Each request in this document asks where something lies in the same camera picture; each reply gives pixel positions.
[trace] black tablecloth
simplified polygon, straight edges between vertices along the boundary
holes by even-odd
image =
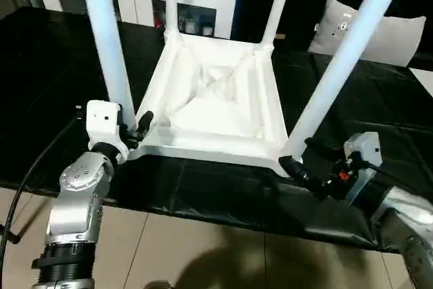
[[[120,38],[136,109],[164,47],[162,31],[122,23]],[[90,23],[84,16],[22,8],[0,21],[0,186],[16,187],[39,152],[75,114],[107,99]],[[288,133],[329,57],[274,51]],[[341,146],[353,133],[378,131],[387,171],[433,199],[433,100],[407,68],[359,62],[316,136]],[[42,159],[28,183],[54,196],[58,177],[87,147],[83,123]],[[307,150],[305,164],[326,178],[330,163]],[[375,250],[392,250],[355,208],[316,202],[273,171],[145,156],[119,166],[108,204]]]

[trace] white pillow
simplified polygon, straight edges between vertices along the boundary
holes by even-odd
[[[333,55],[358,17],[357,10],[327,0],[325,15],[311,41],[309,52]],[[421,41],[426,17],[383,17],[361,59],[407,66]]]

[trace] table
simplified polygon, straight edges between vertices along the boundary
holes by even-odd
[[[164,47],[161,30],[121,23],[120,38],[135,108]],[[22,8],[0,21],[0,186],[16,188],[39,152],[71,120],[75,105],[107,99],[88,19]],[[273,65],[288,133],[330,58],[274,51]],[[341,146],[353,133],[378,131],[384,169],[397,184],[433,199],[433,99],[407,68],[359,62],[316,137]],[[55,196],[62,170],[87,147],[82,123],[42,159],[26,191]],[[310,170],[330,163],[307,150]],[[273,171],[198,160],[145,156],[119,166],[106,204],[381,251],[374,226],[355,208],[316,202]]]

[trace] white plastic bracket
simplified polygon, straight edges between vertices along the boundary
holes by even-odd
[[[120,139],[118,117],[120,106],[116,103],[91,100],[87,103],[86,131],[89,135],[89,149],[98,142],[109,143],[120,152],[117,161],[122,164],[128,160],[129,149]]]

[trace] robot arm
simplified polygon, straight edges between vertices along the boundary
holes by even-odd
[[[32,268],[39,269],[34,289],[93,289],[93,263],[99,237],[102,204],[110,189],[114,169],[124,163],[129,148],[136,148],[148,130],[153,114],[140,120],[129,133],[120,120],[118,104],[90,101],[86,129],[89,151],[60,176],[60,194],[49,216],[45,249]]]
[[[344,150],[331,150],[307,141],[317,152],[338,159],[329,180],[322,182],[292,157],[282,167],[322,200],[331,196],[363,211],[377,225],[383,241],[400,248],[417,289],[433,288],[433,206],[426,199],[373,178],[382,163],[377,133],[351,137]]]

